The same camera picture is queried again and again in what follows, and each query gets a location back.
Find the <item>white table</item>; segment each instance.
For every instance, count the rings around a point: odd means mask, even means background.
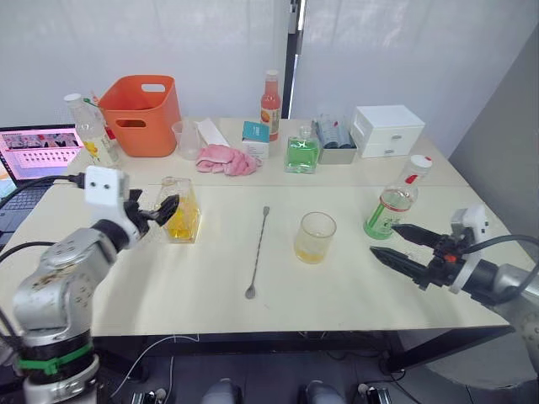
[[[219,120],[237,145],[242,120]],[[301,122],[285,121],[284,135]],[[408,221],[432,231],[450,232],[454,210],[481,203],[449,162],[427,140],[415,152],[433,157],[432,173],[420,187]],[[394,179],[406,157],[359,159],[348,166],[321,166],[314,175],[285,174],[282,154],[260,172],[228,178],[197,173],[192,162],[122,157],[134,186],[143,189],[142,206],[153,205],[160,178],[192,178],[201,223],[195,244],[162,241],[153,229],[139,245],[120,254],[93,299],[94,336],[180,333],[399,330],[502,327],[506,322],[446,288],[421,291],[405,276],[379,263],[369,246],[388,246],[427,264],[431,250],[398,236],[379,242],[362,230],[383,185]],[[70,167],[78,172],[80,162]],[[257,297],[246,300],[264,205],[271,207],[259,259]],[[299,261],[292,250],[301,217],[312,210],[329,213],[338,230],[319,265]],[[492,236],[507,234],[488,210]],[[80,226],[91,226],[83,191],[54,185],[13,235],[7,248],[30,241],[60,241]],[[14,254],[0,266],[0,306],[13,318],[12,298],[33,271],[42,247]],[[485,250],[495,263],[531,268],[513,242]]]

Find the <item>bottle label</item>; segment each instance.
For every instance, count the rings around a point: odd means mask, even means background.
[[[260,123],[269,127],[269,135],[275,135],[279,131],[280,108],[266,109],[260,111]]]
[[[118,162],[118,153],[107,136],[87,139],[84,146],[96,166],[112,167]]]
[[[371,231],[389,237],[393,232],[391,226],[397,225],[405,213],[406,210],[394,209],[380,202],[366,225]]]

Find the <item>laptop screen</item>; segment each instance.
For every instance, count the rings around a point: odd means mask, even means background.
[[[83,147],[75,125],[0,129],[2,163],[18,181],[62,174]]]

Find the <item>orange bucket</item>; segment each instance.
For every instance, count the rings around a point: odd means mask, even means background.
[[[99,100],[98,106],[128,155],[163,157],[176,148],[171,126],[181,117],[172,77],[122,77]]]

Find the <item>gray wall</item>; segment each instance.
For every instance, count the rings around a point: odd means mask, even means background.
[[[512,233],[535,237],[539,235],[538,37],[536,27],[450,158]],[[533,257],[539,255],[536,248],[527,250]]]

